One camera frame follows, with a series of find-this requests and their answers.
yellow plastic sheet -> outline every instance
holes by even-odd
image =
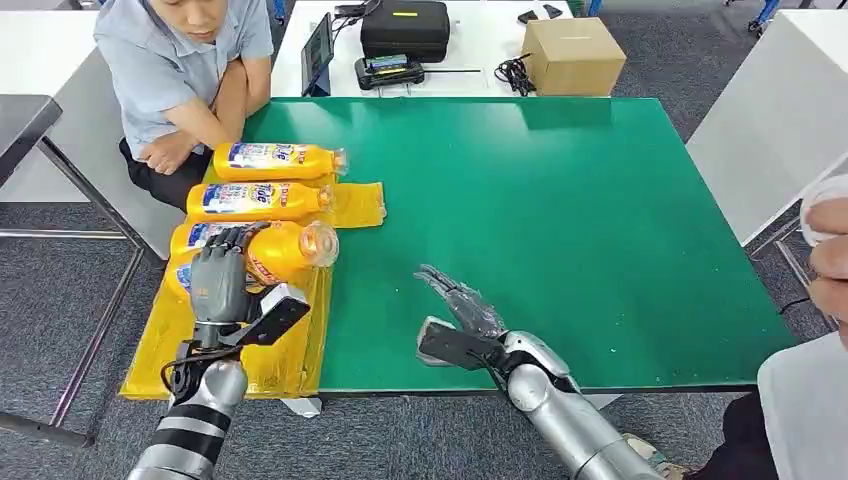
[[[206,181],[217,179],[212,169]],[[332,177],[304,182],[312,186],[333,182]],[[317,218],[337,228],[373,227],[386,215],[381,183],[336,184],[333,212]],[[313,218],[303,219],[304,224]],[[344,255],[344,244],[340,245]],[[248,398],[291,398],[318,392],[321,361],[332,290],[332,267],[315,268],[292,282],[306,294],[312,306],[309,314],[272,346],[249,346],[242,351],[248,376]],[[164,285],[153,300],[147,326],[135,358],[121,387],[121,395],[131,399],[167,399],[168,392],[159,370],[173,360],[183,340],[191,339],[194,317],[188,300],[182,300]]]

blue shirt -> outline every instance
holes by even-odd
[[[136,158],[147,144],[177,131],[165,110],[195,96],[211,106],[229,61],[269,57],[274,50],[265,0],[228,0],[214,44],[171,28],[147,0],[109,0],[97,16],[94,40],[112,71],[124,134]]]

black pants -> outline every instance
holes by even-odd
[[[202,183],[203,174],[209,166],[212,151],[208,148],[203,155],[189,154],[188,158],[180,168],[171,175],[162,175],[148,167],[146,163],[136,161],[130,152],[127,139],[118,144],[121,154],[127,161],[127,172],[130,180],[139,188],[147,190],[150,195],[160,202],[173,205],[182,211],[186,211],[186,197],[191,187]]]
[[[724,444],[686,480],[778,480],[758,393],[730,402],[723,430]]]

black bag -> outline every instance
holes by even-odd
[[[382,0],[362,20],[359,39],[366,57],[405,54],[418,62],[441,62],[450,39],[448,9],[441,2]]]

shoe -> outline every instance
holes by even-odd
[[[625,433],[622,437],[630,445],[630,448],[635,450],[640,457],[654,467],[654,470],[664,479],[683,480],[684,475],[689,471],[680,465],[669,462],[668,458],[657,450],[656,447],[636,435]]]

